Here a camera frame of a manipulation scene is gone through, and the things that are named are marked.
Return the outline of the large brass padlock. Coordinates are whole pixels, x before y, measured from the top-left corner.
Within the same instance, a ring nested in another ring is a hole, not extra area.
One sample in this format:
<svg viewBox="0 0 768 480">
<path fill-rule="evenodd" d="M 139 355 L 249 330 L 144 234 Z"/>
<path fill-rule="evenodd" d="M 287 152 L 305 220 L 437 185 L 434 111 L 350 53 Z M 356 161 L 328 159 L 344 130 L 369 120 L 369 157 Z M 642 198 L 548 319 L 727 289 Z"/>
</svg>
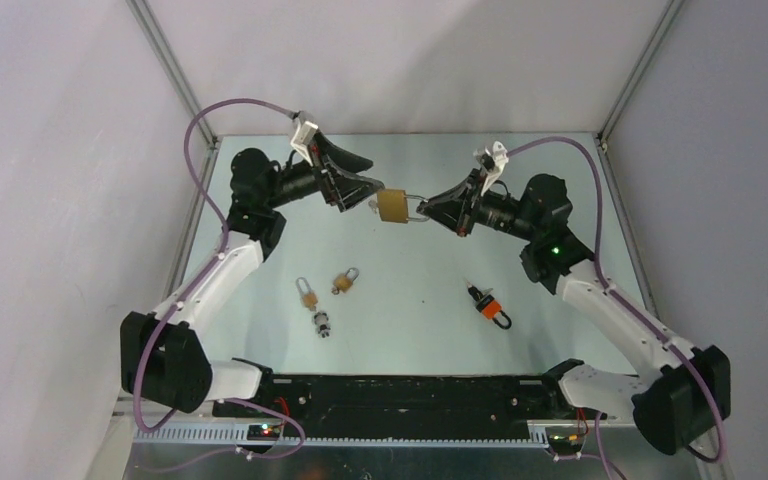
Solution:
<svg viewBox="0 0 768 480">
<path fill-rule="evenodd" d="M 421 203 L 425 198 L 400 189 L 383 189 L 376 193 L 375 206 L 379 219 L 385 223 L 421 223 L 429 218 L 410 209 L 410 202 Z"/>
</svg>

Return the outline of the orange black padlock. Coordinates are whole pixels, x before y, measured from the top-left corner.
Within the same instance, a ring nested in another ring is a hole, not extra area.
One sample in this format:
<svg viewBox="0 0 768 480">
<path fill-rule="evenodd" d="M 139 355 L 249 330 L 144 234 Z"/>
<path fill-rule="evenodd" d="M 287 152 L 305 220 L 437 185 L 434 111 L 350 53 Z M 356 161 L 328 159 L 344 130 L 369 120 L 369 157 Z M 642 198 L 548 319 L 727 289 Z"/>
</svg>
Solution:
<svg viewBox="0 0 768 480">
<path fill-rule="evenodd" d="M 482 297 L 475 305 L 476 310 L 487 320 L 502 330 L 512 327 L 512 320 L 503 310 L 501 304 L 492 296 Z"/>
</svg>

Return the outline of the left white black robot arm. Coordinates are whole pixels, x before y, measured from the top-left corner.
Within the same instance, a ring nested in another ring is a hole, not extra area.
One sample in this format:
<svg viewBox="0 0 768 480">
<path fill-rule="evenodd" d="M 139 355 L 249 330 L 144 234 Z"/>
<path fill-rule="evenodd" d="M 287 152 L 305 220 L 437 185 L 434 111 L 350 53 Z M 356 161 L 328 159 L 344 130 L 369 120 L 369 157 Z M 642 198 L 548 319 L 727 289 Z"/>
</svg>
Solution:
<svg viewBox="0 0 768 480">
<path fill-rule="evenodd" d="M 276 249 L 286 225 L 280 207 L 319 195 L 347 211 L 384 187 L 364 174 L 372 160 L 320 132 L 296 151 L 302 157 L 296 163 L 282 164 L 257 148 L 233 157 L 231 205 L 211 254 L 151 312 L 130 312 L 121 323 L 125 392 L 184 413 L 230 398 L 252 416 L 272 411 L 276 390 L 262 380 L 266 368 L 247 360 L 213 361 L 200 338 L 243 280 Z"/>
</svg>

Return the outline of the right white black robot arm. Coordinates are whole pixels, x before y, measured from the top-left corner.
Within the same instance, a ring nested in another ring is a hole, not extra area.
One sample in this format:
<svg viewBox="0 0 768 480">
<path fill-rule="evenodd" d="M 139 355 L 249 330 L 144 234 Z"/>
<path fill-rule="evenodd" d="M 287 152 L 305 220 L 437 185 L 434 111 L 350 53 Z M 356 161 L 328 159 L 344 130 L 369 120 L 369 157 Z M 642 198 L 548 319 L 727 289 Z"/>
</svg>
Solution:
<svg viewBox="0 0 768 480">
<path fill-rule="evenodd" d="M 633 375 L 584 362 L 563 368 L 541 392 L 545 411 L 566 418 L 578 408 L 630 418 L 657 451 L 675 455 L 720 427 L 731 409 L 731 363 L 717 346 L 700 348 L 631 299 L 597 265 L 568 226 L 564 180 L 538 174 L 520 198 L 484 189 L 472 170 L 455 187 L 420 201 L 417 212 L 460 237 L 476 225 L 522 239 L 526 276 L 573 306 L 617 348 Z"/>
</svg>

